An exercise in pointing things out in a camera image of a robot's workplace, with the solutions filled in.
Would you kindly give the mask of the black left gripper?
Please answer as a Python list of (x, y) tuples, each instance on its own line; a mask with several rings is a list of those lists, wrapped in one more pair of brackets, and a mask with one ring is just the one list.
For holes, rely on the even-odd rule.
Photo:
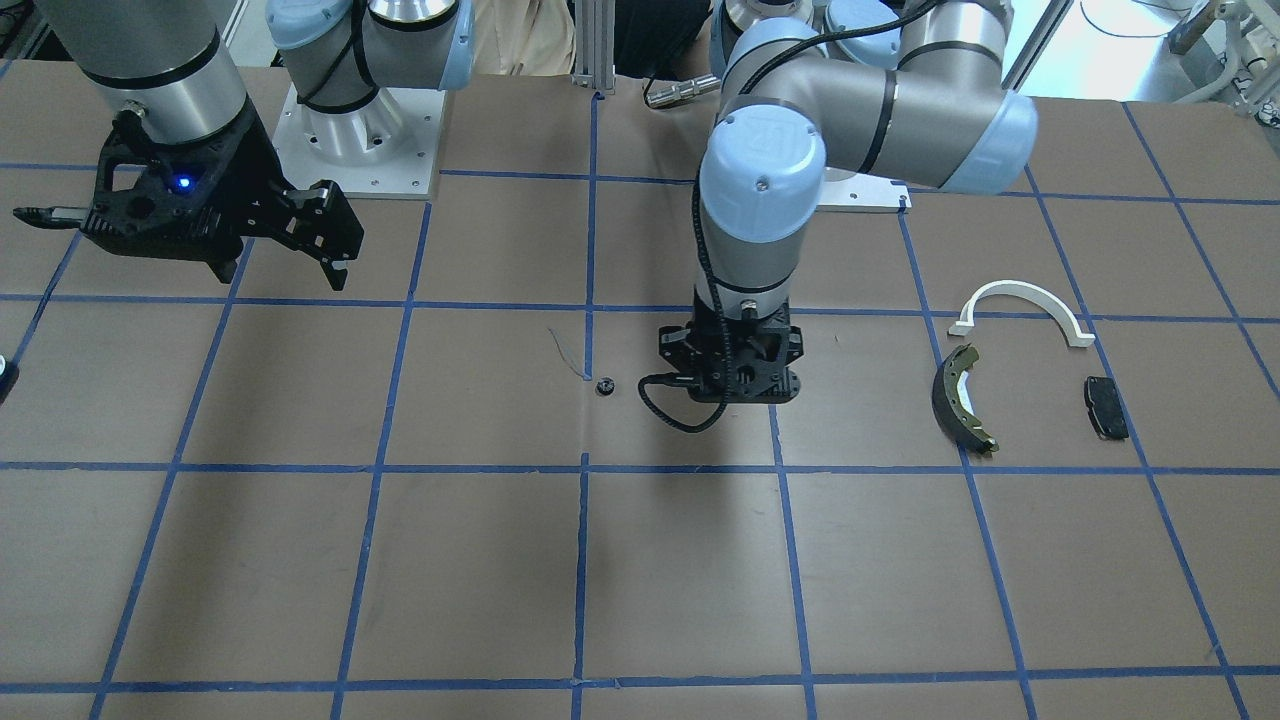
[(786, 404), (801, 388), (788, 365), (804, 354), (801, 329), (790, 323), (785, 301), (767, 316), (727, 319), (721, 332), (714, 310), (695, 297), (692, 319), (659, 329), (659, 355), (675, 369), (658, 374), (662, 386), (685, 388), (690, 400), (718, 404)]

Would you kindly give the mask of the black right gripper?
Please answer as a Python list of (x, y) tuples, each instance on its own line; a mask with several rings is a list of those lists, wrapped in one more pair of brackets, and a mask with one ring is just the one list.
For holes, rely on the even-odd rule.
[(189, 143), (154, 141), (122, 109), (99, 156), (81, 233), (108, 252), (202, 263), (221, 284), (239, 270), (246, 237), (266, 237), (319, 261), (335, 292), (358, 258), (364, 227), (340, 186), (296, 188), (283, 174), (256, 106)]

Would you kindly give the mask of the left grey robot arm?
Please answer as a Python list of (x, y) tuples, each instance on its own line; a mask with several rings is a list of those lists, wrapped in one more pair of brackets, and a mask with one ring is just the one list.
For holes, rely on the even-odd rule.
[(788, 286), (827, 169), (951, 193), (1000, 193), (1021, 173), (1038, 118), (1002, 82), (1011, 3), (910, 1), (902, 18), (888, 67), (831, 56), (787, 17), (739, 37), (691, 201), (692, 319), (660, 329), (671, 373), (645, 386), (704, 404), (797, 395)]

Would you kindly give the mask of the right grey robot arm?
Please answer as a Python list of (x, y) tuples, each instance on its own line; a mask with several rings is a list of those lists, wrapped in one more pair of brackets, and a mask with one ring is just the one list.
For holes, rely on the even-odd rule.
[[(17, 208), (41, 229), (77, 229), (106, 252), (201, 263), (229, 283), (244, 238), (316, 260), (346, 287), (361, 225), (343, 188), (285, 176), (218, 24), (201, 1), (40, 1), (37, 9), (114, 115), (84, 208)], [(305, 138), (353, 167), (408, 141), (393, 88), (463, 88), (470, 1), (270, 1), (268, 28)]]

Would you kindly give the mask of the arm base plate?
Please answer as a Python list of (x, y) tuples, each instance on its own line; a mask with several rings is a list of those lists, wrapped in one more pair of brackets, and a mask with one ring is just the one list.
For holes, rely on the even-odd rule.
[(901, 181), (826, 168), (817, 211), (897, 213), (911, 206)]
[(325, 114), (285, 96), (273, 142), (285, 178), (300, 188), (334, 181), (348, 199), (422, 200), (433, 196), (447, 91), (381, 88), (346, 114)]

